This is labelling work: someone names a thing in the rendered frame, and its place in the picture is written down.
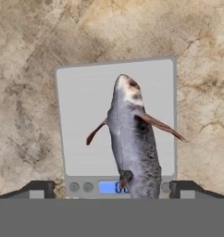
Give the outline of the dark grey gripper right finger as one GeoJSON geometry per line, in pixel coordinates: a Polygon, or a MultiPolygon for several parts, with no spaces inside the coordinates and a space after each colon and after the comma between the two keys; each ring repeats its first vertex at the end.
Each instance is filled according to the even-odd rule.
{"type": "Polygon", "coordinates": [[[224,195],[202,188],[194,181],[171,181],[169,183],[170,199],[203,199],[219,198],[224,199],[224,195]]]}

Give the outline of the grey digital kitchen scale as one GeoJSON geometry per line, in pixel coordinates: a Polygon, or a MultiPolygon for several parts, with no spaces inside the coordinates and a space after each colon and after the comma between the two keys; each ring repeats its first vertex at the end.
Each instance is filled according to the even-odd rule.
{"type": "MultiPolygon", "coordinates": [[[[145,111],[177,129],[176,61],[172,57],[127,59],[60,67],[56,90],[62,156],[68,197],[72,199],[130,199],[119,186],[119,173],[107,126],[88,135],[106,118],[117,77],[127,74],[142,89],[145,111]]],[[[176,177],[177,141],[169,132],[154,129],[164,185],[176,177]]]]}

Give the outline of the grey fish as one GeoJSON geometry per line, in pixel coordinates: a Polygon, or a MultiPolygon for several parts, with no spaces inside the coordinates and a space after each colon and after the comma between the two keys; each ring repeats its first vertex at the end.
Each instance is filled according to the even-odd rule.
{"type": "Polygon", "coordinates": [[[86,143],[91,143],[104,126],[110,133],[119,186],[128,189],[132,199],[157,199],[162,169],[154,129],[169,132],[181,141],[185,138],[145,111],[142,89],[127,74],[117,77],[106,118],[88,135],[86,143]]]}

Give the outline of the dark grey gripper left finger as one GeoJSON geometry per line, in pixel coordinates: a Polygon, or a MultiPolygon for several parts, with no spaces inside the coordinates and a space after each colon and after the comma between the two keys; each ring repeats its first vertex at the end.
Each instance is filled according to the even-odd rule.
{"type": "Polygon", "coordinates": [[[21,189],[0,195],[0,199],[55,199],[52,181],[30,181],[21,189]]]}

